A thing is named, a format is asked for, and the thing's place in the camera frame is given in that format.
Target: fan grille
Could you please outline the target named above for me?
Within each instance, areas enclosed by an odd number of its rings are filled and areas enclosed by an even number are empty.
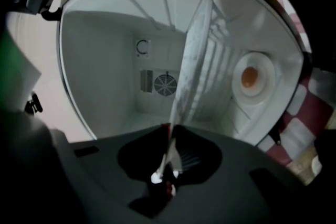
[[[177,82],[171,75],[163,74],[158,76],[154,81],[154,88],[158,94],[169,96],[176,91]]]

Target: white plate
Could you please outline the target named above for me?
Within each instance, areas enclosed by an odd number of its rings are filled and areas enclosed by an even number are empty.
[[[258,70],[256,85],[250,89],[241,84],[241,76],[247,67]],[[232,91],[238,102],[247,105],[256,105],[265,101],[275,86],[275,69],[272,61],[264,54],[250,52],[244,55],[233,71]]]

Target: vent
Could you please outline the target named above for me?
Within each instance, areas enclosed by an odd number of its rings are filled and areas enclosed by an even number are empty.
[[[149,93],[153,91],[153,70],[140,70],[140,90]]]
[[[163,96],[172,95],[177,88],[176,80],[167,74],[160,75],[156,78],[154,82],[154,88],[158,94]]]

